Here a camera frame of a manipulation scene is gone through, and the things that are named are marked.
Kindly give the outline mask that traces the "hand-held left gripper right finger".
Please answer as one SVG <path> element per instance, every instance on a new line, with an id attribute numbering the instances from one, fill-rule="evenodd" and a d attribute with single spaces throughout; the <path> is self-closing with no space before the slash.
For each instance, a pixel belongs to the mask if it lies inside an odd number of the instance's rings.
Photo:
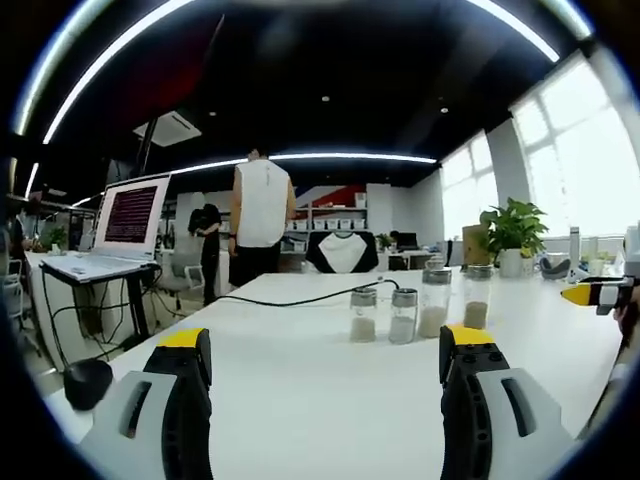
<path id="1" fill-rule="evenodd" d="M 561 406 L 484 330 L 439 336 L 443 479 L 547 479 L 572 449 Z"/>

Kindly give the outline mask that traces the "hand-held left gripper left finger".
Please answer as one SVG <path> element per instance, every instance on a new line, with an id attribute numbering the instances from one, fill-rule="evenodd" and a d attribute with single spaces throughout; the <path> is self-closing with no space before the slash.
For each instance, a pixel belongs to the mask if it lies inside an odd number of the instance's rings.
<path id="1" fill-rule="evenodd" d="M 165 337 L 98 403 L 78 445 L 101 479 L 211 479 L 209 330 Z"/>

